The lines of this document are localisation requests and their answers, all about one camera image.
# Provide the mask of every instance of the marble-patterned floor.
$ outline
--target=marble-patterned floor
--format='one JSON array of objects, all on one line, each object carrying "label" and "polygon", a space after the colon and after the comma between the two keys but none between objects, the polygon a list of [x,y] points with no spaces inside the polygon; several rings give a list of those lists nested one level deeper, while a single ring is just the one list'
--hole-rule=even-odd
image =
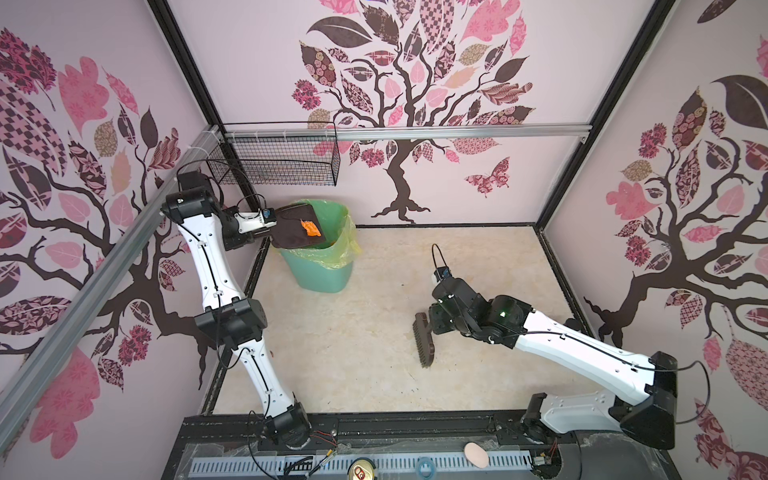
[{"label": "marble-patterned floor", "polygon": [[[266,256],[261,301],[273,364],[307,412],[523,409],[531,394],[574,395],[600,387],[551,360],[451,332],[435,362],[419,364],[412,323],[432,303],[430,246],[454,276],[486,299],[507,294],[559,322],[571,311],[530,227],[358,230],[362,256],[341,293],[301,289],[280,254]],[[260,412],[245,369],[226,375],[214,412]]]}]

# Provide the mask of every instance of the blue ring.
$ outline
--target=blue ring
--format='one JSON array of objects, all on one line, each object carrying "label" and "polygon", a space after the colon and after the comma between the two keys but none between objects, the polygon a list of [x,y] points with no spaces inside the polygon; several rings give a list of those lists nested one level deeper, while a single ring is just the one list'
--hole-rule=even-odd
[{"label": "blue ring", "polygon": [[[429,474],[424,475],[422,473],[422,466],[423,465],[426,465],[426,466],[429,467]],[[435,463],[432,460],[430,460],[429,458],[421,457],[416,462],[416,475],[419,478],[423,478],[423,480],[432,480],[435,477],[435,473],[436,472],[437,472],[437,467],[435,467]]]}]

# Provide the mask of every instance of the wallpaper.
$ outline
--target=wallpaper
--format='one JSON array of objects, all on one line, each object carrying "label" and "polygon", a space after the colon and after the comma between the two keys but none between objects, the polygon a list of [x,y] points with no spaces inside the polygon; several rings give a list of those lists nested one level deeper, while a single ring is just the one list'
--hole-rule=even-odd
[{"label": "wallpaper", "polygon": [[[173,7],[225,121],[371,128],[588,122],[650,4],[605,3],[548,16],[525,0],[235,2],[234,25],[209,2]],[[275,18],[291,22],[277,29]],[[574,63],[569,41],[604,55]],[[261,126],[282,127],[296,125]],[[275,202],[333,197],[358,223],[533,221],[576,141],[343,141],[336,187],[257,190]]]},{"label": "wallpaper", "polygon": [[[3,386],[204,127],[143,2],[4,9]],[[4,452],[0,476],[157,477],[215,358],[192,318],[199,295],[186,243],[164,222]]]},{"label": "wallpaper", "polygon": [[705,365],[683,478],[768,478],[767,6],[680,6],[547,231],[602,340]]}]

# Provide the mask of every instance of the wire basket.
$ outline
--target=wire basket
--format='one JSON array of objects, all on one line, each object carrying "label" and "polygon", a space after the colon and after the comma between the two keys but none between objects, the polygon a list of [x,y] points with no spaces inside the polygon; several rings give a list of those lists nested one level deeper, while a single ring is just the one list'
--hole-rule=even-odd
[{"label": "wire basket", "polygon": [[[306,121],[224,124],[225,127],[272,125],[270,129],[235,130],[225,141],[232,147],[247,180],[256,185],[333,185],[339,177],[339,142],[331,122],[310,122],[309,129],[290,128]],[[209,158],[228,160],[221,145]],[[226,165],[210,162],[222,184],[236,184]]]}]

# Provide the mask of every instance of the green trash bin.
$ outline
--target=green trash bin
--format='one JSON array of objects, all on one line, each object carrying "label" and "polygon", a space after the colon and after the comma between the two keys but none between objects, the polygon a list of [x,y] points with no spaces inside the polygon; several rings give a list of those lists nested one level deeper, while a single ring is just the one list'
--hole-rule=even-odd
[{"label": "green trash bin", "polygon": [[344,290],[352,275],[353,261],[362,251],[349,210],[329,200],[301,200],[315,209],[326,241],[307,248],[278,249],[299,286],[323,293]]}]

